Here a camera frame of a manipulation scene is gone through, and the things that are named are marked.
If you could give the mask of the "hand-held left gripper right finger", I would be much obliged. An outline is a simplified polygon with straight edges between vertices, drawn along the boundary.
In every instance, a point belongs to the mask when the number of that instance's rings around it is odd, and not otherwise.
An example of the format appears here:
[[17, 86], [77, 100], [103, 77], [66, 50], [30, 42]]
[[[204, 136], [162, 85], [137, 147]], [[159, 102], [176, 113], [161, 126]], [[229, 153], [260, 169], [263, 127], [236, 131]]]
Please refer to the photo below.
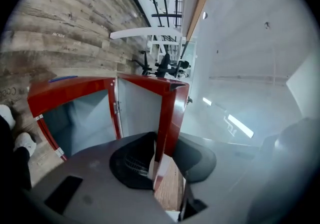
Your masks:
[[258, 152], [257, 146], [181, 133], [172, 155], [185, 180], [176, 222], [217, 203], [236, 184]]

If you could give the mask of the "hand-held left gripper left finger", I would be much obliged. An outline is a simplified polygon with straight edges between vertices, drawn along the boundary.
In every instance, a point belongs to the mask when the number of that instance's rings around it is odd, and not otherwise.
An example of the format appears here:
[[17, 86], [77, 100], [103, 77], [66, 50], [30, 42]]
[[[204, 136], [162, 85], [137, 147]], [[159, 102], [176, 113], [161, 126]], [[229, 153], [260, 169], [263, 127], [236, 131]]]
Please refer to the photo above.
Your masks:
[[31, 204], [49, 224], [174, 224], [138, 173], [154, 155], [156, 133], [131, 135], [86, 148], [48, 173]]

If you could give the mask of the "white ceiling pipes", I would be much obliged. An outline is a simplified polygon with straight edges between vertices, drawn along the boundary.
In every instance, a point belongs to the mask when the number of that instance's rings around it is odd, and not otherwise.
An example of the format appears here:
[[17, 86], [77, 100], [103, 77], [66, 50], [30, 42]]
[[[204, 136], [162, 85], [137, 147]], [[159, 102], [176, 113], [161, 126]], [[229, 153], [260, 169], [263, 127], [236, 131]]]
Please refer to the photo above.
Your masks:
[[223, 117], [224, 122], [227, 124], [227, 131], [235, 137], [237, 133], [237, 129], [235, 128], [235, 124], [230, 120], [230, 115], [225, 115]]

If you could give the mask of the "long ceiling tube light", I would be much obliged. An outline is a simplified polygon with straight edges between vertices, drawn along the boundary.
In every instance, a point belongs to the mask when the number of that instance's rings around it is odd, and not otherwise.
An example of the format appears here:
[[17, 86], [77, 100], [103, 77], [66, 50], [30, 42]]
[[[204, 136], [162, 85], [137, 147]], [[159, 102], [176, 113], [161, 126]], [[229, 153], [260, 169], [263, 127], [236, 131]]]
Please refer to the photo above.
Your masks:
[[250, 139], [254, 136], [254, 132], [244, 125], [241, 121], [235, 118], [233, 115], [229, 114], [227, 119], [233, 123], [238, 129], [240, 129], [247, 137]]

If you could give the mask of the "person's white shoe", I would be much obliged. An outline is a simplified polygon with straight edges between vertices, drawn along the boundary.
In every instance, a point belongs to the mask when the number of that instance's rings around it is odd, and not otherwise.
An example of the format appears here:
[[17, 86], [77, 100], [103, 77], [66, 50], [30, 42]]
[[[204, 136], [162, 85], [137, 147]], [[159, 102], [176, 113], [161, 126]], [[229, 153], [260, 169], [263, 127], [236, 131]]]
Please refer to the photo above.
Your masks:
[[11, 109], [4, 104], [0, 104], [0, 130], [12, 131], [16, 125]]
[[31, 157], [34, 154], [36, 147], [37, 144], [34, 142], [30, 134], [22, 132], [15, 139], [13, 151], [15, 152], [17, 149], [24, 148], [28, 151], [29, 156]]

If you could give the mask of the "person's black trousers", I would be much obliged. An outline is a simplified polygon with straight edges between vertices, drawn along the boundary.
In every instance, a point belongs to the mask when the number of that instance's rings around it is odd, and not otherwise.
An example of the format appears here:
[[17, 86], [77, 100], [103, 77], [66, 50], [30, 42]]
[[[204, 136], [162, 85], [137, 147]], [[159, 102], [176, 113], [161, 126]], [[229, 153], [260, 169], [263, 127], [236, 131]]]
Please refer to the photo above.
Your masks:
[[8, 122], [0, 116], [0, 172], [7, 178], [7, 186], [14, 191], [32, 188], [28, 162], [30, 153], [25, 147], [14, 149], [14, 139]]

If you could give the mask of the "blue strip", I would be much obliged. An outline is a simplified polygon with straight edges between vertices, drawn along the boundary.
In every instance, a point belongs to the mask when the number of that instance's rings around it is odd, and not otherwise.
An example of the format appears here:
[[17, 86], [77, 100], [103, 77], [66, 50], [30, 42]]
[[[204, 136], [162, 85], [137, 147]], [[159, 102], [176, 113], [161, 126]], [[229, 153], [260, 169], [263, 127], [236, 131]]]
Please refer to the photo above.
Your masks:
[[58, 82], [58, 81], [63, 81], [63, 80], [68, 80], [68, 79], [73, 79], [73, 78], [77, 78], [77, 75], [69, 75], [69, 76], [61, 76], [61, 77], [55, 77], [50, 79], [48, 82], [49, 83], [54, 83], [54, 82]]

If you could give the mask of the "black headrest office chair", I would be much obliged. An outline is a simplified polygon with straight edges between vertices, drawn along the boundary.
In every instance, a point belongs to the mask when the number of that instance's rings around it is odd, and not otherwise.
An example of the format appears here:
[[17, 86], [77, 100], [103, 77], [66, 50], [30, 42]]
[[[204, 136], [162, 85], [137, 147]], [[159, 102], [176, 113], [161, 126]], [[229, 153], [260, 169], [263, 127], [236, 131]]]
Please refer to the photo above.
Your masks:
[[155, 70], [153, 70], [150, 65], [148, 64], [147, 59], [147, 53], [146, 51], [140, 51], [141, 54], [143, 54], [144, 62], [141, 62], [136, 57], [134, 57], [131, 61], [137, 63], [142, 68], [142, 75], [143, 76], [149, 76], [149, 75], [155, 75], [157, 78], [164, 78], [166, 74], [176, 78], [179, 74], [180, 66], [177, 67], [169, 67], [171, 63], [171, 58], [168, 53], [164, 55], [162, 58], [162, 61], [160, 63], [156, 62], [154, 65], [156, 67]]

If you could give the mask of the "white standing desk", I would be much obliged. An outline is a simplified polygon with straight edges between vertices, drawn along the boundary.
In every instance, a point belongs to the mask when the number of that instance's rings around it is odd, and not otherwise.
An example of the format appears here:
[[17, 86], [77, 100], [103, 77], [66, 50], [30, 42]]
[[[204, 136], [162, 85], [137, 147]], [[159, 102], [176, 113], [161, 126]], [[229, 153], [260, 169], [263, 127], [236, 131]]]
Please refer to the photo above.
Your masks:
[[149, 35], [146, 47], [147, 52], [154, 57], [156, 61], [160, 61], [165, 54], [169, 54], [172, 61], [178, 61], [181, 59], [185, 42], [185, 37]]

